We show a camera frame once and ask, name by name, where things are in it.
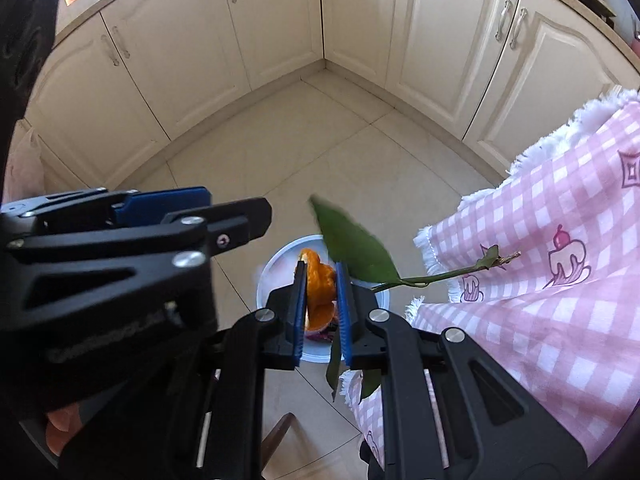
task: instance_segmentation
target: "floor tile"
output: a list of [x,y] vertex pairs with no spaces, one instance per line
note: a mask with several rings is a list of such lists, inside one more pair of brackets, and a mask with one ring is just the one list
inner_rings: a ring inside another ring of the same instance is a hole
[[358,430],[298,372],[267,370],[262,435],[267,435],[287,412],[293,413],[296,420],[262,472],[267,480],[304,467],[358,436]]
[[[407,277],[425,273],[413,242],[418,229],[446,218],[460,202],[456,192],[397,143],[373,126],[364,128],[267,194],[273,221],[263,238],[218,256],[250,308],[255,308],[257,277],[271,256],[288,242],[318,232],[307,202],[312,193],[345,208],[375,234]],[[430,288],[393,289],[392,309],[403,313],[407,298]],[[445,300],[446,294],[439,301]]]
[[348,441],[327,456],[294,471],[282,480],[365,480],[367,464],[358,455],[360,437]]
[[303,77],[303,80],[358,114],[367,123],[372,123],[393,109],[375,95],[328,70]]
[[427,165],[460,195],[493,187],[453,150],[397,110],[378,119],[374,126]]
[[216,298],[218,329],[231,328],[233,324],[250,311],[240,299],[215,258],[211,259],[211,279]]
[[316,392],[322,395],[324,400],[329,402],[338,413],[340,413],[344,418],[346,418],[357,428],[356,420],[353,416],[353,413],[344,403],[344,397],[340,395],[340,387],[338,387],[338,392],[335,396],[335,402],[333,402],[331,398],[331,387],[329,386],[329,384],[327,384],[326,378],[324,376],[324,374],[326,373],[326,364],[300,361],[298,370],[304,376],[304,378],[313,386]]
[[206,186],[215,202],[260,196],[364,126],[299,81],[220,124],[169,167],[179,186]]
[[164,163],[148,177],[135,184],[135,189],[143,192],[175,189],[176,183],[169,166]]

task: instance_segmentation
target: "wooden stool leg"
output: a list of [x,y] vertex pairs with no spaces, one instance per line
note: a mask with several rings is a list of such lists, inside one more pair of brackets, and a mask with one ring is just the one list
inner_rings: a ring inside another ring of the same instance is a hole
[[286,413],[264,438],[262,446],[260,447],[261,469],[264,469],[269,459],[273,456],[276,449],[278,449],[278,446],[295,418],[296,416],[293,413]]

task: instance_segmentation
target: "beige floor tile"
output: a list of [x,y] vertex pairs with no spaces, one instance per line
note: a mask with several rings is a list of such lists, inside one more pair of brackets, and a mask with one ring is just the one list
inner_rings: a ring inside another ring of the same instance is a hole
[[374,126],[431,168],[460,195],[493,187],[453,150],[397,110],[379,118]]
[[302,79],[358,114],[367,123],[372,123],[393,109],[375,95],[328,70]]
[[169,166],[162,164],[157,170],[139,183],[135,184],[135,189],[139,191],[160,191],[163,189],[175,189],[176,183]]
[[169,166],[179,186],[206,186],[215,202],[260,196],[365,125],[299,81],[230,118]]
[[218,314],[218,329],[231,328],[233,324],[250,311],[240,299],[233,286],[215,258],[211,259],[211,279],[216,297],[216,313]]
[[264,381],[263,436],[287,412],[296,416],[262,475],[273,480],[308,465],[358,436],[298,372],[267,370]]
[[298,371],[304,376],[304,378],[313,386],[324,400],[329,402],[331,406],[346,418],[354,427],[358,427],[356,420],[351,413],[351,410],[344,403],[344,397],[340,395],[340,388],[335,396],[335,402],[331,398],[331,387],[326,382],[324,374],[326,373],[326,364],[324,363],[308,363],[306,361],[300,361]]
[[[364,128],[267,195],[273,221],[263,238],[218,257],[250,308],[255,307],[262,266],[283,245],[318,232],[307,203],[312,193],[339,204],[375,234],[405,277],[425,273],[422,256],[413,242],[418,229],[446,218],[460,201],[433,171],[389,137],[373,126]],[[406,298],[426,291],[431,293],[430,288],[411,289],[398,296],[393,290],[391,307],[403,313]],[[445,299],[446,294],[438,301]]]
[[358,455],[360,437],[348,441],[327,456],[294,471],[282,480],[365,480],[367,464]]

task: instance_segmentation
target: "cabinet door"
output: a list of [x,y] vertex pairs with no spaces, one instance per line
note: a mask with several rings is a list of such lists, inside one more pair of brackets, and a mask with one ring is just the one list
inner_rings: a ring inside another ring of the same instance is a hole
[[462,139],[517,1],[396,0],[386,89]]
[[517,15],[463,141],[502,174],[588,100],[617,84],[640,84],[616,47],[559,0],[520,0]]
[[116,0],[102,17],[171,139],[250,90],[226,0]]
[[25,117],[60,161],[92,187],[117,186],[169,143],[100,14],[51,53]]
[[252,89],[322,59],[320,0],[227,0]]
[[322,0],[324,56],[384,87],[396,0]]

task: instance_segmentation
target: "cabinet panel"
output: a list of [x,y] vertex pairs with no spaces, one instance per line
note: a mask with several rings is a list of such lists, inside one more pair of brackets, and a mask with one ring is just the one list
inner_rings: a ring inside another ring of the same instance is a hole
[[116,0],[102,16],[171,139],[250,90],[226,0]]
[[60,161],[92,187],[117,186],[169,142],[100,14],[51,53],[25,117]]
[[252,89],[322,59],[320,0],[227,0]]
[[324,56],[384,87],[396,0],[322,0]]
[[585,19],[559,0],[520,0],[526,9],[464,143],[503,173],[524,149],[559,128],[585,102],[640,76]]
[[494,73],[516,2],[396,0],[386,89],[461,139]]

